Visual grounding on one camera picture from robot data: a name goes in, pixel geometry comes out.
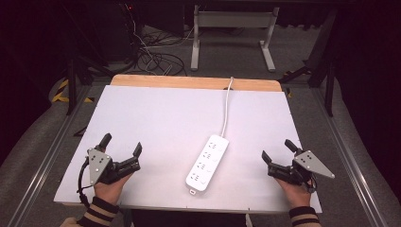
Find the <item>table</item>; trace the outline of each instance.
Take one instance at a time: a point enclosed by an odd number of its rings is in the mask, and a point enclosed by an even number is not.
[[[230,145],[203,195],[194,197],[185,186],[185,177],[204,143],[220,130],[226,94],[221,89],[228,82],[229,79],[115,76],[103,91],[54,201],[79,204],[76,189],[70,185],[76,185],[86,149],[110,132],[113,139],[107,153],[114,161],[130,158],[137,142],[143,146],[139,160],[142,168],[125,185],[119,203],[122,207],[287,212],[285,195],[267,175],[268,167],[261,159],[264,149],[275,163],[287,166],[293,156],[284,145],[285,139],[300,146],[285,94],[277,81],[234,80],[225,136]],[[83,181],[88,183],[88,179],[85,172]],[[92,198],[91,189],[85,193]],[[317,212],[322,211],[316,193],[311,204]]]

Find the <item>person's left hand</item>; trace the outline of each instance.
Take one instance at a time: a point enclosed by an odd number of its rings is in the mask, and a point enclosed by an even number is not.
[[[105,184],[105,183],[97,183],[94,186],[95,195],[112,204],[117,205],[118,199],[120,198],[121,192],[123,190],[124,184],[130,178],[132,174],[125,176],[124,178],[120,179],[118,182]]]

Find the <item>power strip socket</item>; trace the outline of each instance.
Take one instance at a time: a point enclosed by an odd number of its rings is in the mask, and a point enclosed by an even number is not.
[[[229,141],[218,135],[210,136],[195,164],[186,177],[189,193],[203,192],[212,180]]]

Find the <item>hand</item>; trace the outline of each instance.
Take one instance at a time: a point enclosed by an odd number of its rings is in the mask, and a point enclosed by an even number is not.
[[[300,206],[310,206],[310,193],[308,193],[304,187],[290,184],[276,178],[274,179],[278,184],[280,184],[283,191],[286,193],[289,207],[291,209]]]
[[[118,199],[120,198],[121,192],[123,190],[124,184],[130,178],[132,174],[125,176],[124,178],[120,179],[118,182],[105,184],[105,183],[97,183],[94,186],[95,195],[112,204],[117,205]]]

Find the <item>wearable gripper device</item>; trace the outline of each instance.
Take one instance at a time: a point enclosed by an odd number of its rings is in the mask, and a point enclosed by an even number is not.
[[[286,140],[285,145],[295,153],[292,166],[274,164],[266,151],[263,150],[262,159],[269,167],[269,176],[295,185],[304,184],[309,193],[317,190],[316,177],[313,173],[318,173],[329,178],[335,177],[312,151],[304,151],[297,148],[290,140]]]
[[[90,184],[95,185],[98,182],[111,184],[119,181],[121,178],[132,174],[141,169],[139,166],[139,156],[142,153],[142,145],[138,143],[132,153],[132,157],[124,162],[113,162],[110,155],[105,153],[106,147],[112,140],[112,136],[107,133],[95,148],[88,149],[88,156],[79,173],[78,192],[82,203],[89,207],[89,202],[86,196],[82,193],[82,174],[85,167],[89,165]]]

